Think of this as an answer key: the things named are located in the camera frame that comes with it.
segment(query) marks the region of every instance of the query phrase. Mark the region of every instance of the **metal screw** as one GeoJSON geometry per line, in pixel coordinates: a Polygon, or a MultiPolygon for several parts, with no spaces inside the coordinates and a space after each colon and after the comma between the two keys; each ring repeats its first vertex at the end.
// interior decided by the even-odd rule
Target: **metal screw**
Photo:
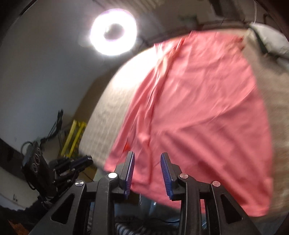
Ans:
{"type": "Polygon", "coordinates": [[[117,177],[117,174],[115,172],[111,172],[108,174],[108,177],[111,178],[111,179],[114,179],[117,177]]]}
{"type": "Polygon", "coordinates": [[[77,180],[77,181],[75,182],[75,185],[76,185],[77,187],[81,187],[81,186],[84,185],[84,181],[83,181],[83,180],[77,180]]]}
{"type": "Polygon", "coordinates": [[[185,173],[180,174],[181,179],[187,179],[188,177],[189,177],[188,174],[185,174],[185,173]]]}
{"type": "Polygon", "coordinates": [[[220,187],[221,183],[219,181],[213,181],[212,185],[214,185],[215,187],[220,187]]]}

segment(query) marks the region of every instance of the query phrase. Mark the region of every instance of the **white wall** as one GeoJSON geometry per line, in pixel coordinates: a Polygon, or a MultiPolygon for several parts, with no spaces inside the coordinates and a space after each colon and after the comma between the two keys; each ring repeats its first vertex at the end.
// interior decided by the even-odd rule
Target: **white wall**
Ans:
{"type": "Polygon", "coordinates": [[[0,205],[14,209],[17,205],[20,208],[29,207],[37,200],[39,195],[36,190],[32,190],[26,181],[10,174],[0,167],[0,194],[4,198],[0,198],[0,205]]]}
{"type": "Polygon", "coordinates": [[[121,63],[89,44],[103,11],[92,0],[38,0],[0,47],[0,138],[20,150],[44,137],[64,109],[72,117],[92,82],[121,63]]]}

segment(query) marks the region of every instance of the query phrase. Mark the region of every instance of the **black bracket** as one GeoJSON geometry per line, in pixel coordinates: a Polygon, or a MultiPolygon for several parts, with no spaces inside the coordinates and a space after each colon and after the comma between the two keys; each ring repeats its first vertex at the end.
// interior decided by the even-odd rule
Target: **black bracket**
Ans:
{"type": "Polygon", "coordinates": [[[245,211],[218,182],[196,181],[171,163],[167,153],[161,155],[161,167],[167,195],[181,200],[179,234],[181,235],[260,235],[245,211]],[[201,204],[204,199],[207,229],[201,226],[201,204]]]}
{"type": "Polygon", "coordinates": [[[78,180],[67,190],[30,232],[30,235],[85,234],[90,203],[95,201],[91,234],[114,234],[114,200],[129,195],[134,171],[134,153],[124,164],[98,182],[78,180]]]}

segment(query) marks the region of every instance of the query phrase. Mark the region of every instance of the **pink shirt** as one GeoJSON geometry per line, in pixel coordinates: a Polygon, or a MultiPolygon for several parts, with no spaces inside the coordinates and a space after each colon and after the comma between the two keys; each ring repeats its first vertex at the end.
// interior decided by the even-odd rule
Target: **pink shirt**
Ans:
{"type": "Polygon", "coordinates": [[[131,189],[172,207],[162,152],[201,182],[218,180],[249,216],[268,212],[272,146],[267,113],[243,57],[242,38],[192,32],[155,45],[158,58],[138,88],[105,163],[114,171],[128,150],[131,189]]]}

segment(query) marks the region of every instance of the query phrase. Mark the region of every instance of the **blue gripper pad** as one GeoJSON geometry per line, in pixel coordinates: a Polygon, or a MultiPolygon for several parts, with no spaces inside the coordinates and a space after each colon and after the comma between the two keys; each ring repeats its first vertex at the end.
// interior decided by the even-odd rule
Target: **blue gripper pad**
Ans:
{"type": "Polygon", "coordinates": [[[134,152],[132,152],[132,156],[129,161],[128,165],[128,170],[127,170],[127,175],[125,178],[125,198],[127,199],[130,193],[130,186],[131,186],[131,181],[132,181],[132,175],[134,173],[134,152]]]}
{"type": "Polygon", "coordinates": [[[164,177],[164,184],[166,187],[166,194],[172,199],[173,196],[173,179],[170,174],[169,167],[172,168],[171,161],[167,153],[162,153],[161,155],[161,168],[164,177]]]}

